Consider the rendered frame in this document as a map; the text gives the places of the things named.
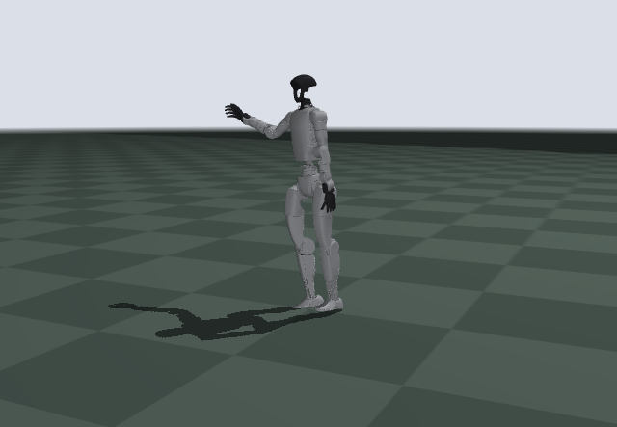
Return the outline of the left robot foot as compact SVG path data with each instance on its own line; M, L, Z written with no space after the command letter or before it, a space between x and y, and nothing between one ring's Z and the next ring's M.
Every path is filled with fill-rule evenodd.
M337 301L333 301L332 299L327 299L324 303L322 303L321 305L315 307L314 310L316 311L330 311L330 310L334 310L336 308L343 308L343 302L341 300L341 298L338 298Z

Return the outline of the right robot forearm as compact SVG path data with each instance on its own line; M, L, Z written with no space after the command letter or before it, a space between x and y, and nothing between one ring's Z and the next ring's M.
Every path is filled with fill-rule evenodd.
M245 125L249 125L250 127L254 128L254 129L256 129L256 130L258 130L258 131L259 131L260 133L262 133L262 134L265 134L265 130L266 130L268 127L272 126L272 124L268 124L268 123L266 123L266 122L263 122L263 121L259 120L259 119L258 119L258 118L256 118L256 117L252 117L252 116L251 116L249 119L245 119L245 118L243 117L243 123L244 123Z

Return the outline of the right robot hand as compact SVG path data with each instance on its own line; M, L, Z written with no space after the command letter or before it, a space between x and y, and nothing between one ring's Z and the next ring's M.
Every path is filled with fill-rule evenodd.
M235 104L230 104L230 105L226 106L225 108L227 108L227 109L225 109L225 111L227 111L227 110L231 111L231 112L226 112L226 114L233 114L233 115L227 116L227 118L234 117L234 118L238 118L239 120L241 120L243 122L243 117L245 119L249 119L251 117L247 113L243 113L243 111Z

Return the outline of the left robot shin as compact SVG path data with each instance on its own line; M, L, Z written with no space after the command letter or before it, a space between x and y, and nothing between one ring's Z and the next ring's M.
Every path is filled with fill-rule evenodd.
M331 241L328 254L324 247L320 249L320 258L323 277L326 282L327 292L329 299L337 301L337 280L339 275L340 258L339 258L339 245L336 241ZM331 298L330 298L331 295Z

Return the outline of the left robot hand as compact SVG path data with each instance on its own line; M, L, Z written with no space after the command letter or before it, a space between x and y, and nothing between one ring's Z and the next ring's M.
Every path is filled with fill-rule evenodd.
M328 186L326 183L322 184L323 187L323 193L325 193L325 198L324 198L324 203L321 207L320 210L323 210L325 205L327 205L327 213L329 212L329 208L330 208L330 212L336 209L336 203L335 203L335 195L333 194L334 188L331 189L331 191L328 191Z

